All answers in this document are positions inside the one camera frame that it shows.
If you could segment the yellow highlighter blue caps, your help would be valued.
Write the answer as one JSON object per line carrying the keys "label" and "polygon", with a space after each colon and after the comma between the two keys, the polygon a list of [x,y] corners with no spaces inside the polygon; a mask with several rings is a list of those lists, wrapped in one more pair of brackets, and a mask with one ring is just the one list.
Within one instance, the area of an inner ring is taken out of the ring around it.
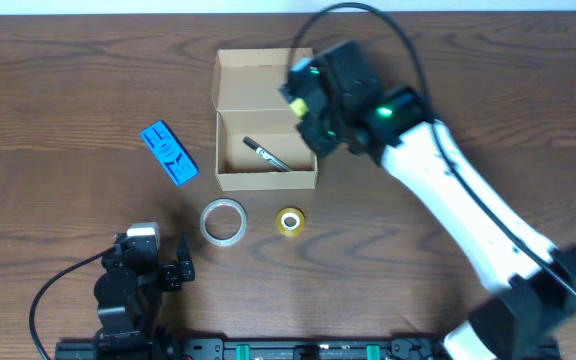
{"label": "yellow highlighter blue caps", "polygon": [[289,107],[298,118],[302,118],[309,112],[309,108],[303,98],[294,99],[289,103]]}

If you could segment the clear adhesive tape roll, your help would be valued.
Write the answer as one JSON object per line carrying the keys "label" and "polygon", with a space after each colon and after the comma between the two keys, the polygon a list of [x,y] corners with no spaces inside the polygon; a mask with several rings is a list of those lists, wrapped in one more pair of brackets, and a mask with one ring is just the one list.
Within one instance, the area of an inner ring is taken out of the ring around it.
{"label": "clear adhesive tape roll", "polygon": [[229,247],[241,241],[246,232],[248,217],[244,207],[230,198],[215,199],[201,212],[199,230],[212,245]]}

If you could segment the brown cardboard box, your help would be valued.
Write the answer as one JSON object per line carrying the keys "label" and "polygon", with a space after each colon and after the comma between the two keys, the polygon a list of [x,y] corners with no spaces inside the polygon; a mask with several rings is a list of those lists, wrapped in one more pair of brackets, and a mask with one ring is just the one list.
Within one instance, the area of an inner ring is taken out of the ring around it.
{"label": "brown cardboard box", "polygon": [[[215,176],[224,191],[313,189],[317,157],[296,129],[298,118],[280,94],[288,50],[221,49],[212,86],[216,110]],[[292,171],[264,161],[242,140],[248,136]]]}

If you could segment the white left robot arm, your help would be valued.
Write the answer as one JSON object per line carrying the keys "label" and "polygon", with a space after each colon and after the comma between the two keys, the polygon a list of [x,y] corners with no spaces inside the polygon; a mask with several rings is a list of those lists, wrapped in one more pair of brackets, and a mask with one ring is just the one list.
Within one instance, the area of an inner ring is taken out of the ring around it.
{"label": "white left robot arm", "polygon": [[105,338],[104,352],[123,356],[170,355],[171,336],[156,324],[165,292],[178,292],[195,279],[184,232],[176,246],[176,258],[159,260],[157,237],[119,233],[110,252],[102,256],[106,270],[95,283],[97,315]]}

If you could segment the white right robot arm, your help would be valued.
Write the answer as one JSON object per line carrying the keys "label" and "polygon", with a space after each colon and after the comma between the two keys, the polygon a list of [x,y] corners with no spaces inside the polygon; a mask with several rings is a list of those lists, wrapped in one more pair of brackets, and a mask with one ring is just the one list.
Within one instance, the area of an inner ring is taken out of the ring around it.
{"label": "white right robot arm", "polygon": [[521,219],[408,87],[386,89],[358,45],[291,51],[281,92],[318,156],[347,144],[404,184],[452,236],[490,299],[442,341],[452,359],[522,359],[576,313],[576,245]]}

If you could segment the white board marker black cap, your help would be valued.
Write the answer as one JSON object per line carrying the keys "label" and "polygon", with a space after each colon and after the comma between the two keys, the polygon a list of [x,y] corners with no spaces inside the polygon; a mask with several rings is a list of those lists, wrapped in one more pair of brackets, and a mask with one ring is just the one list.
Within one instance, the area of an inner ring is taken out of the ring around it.
{"label": "white board marker black cap", "polygon": [[276,157],[274,154],[269,152],[266,148],[261,146],[252,138],[245,136],[242,142],[252,149],[258,156],[260,156],[264,161],[268,162],[269,164],[273,165],[275,168],[279,169],[283,172],[290,172],[292,168],[290,168],[286,163]]}

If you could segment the yellow tape roll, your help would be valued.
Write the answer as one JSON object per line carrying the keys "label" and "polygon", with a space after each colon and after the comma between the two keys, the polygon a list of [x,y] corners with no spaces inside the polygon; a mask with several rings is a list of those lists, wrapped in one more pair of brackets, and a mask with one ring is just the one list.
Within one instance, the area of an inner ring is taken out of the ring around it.
{"label": "yellow tape roll", "polygon": [[305,224],[305,216],[297,208],[284,208],[276,217],[277,229],[281,235],[286,237],[296,237],[300,235]]}

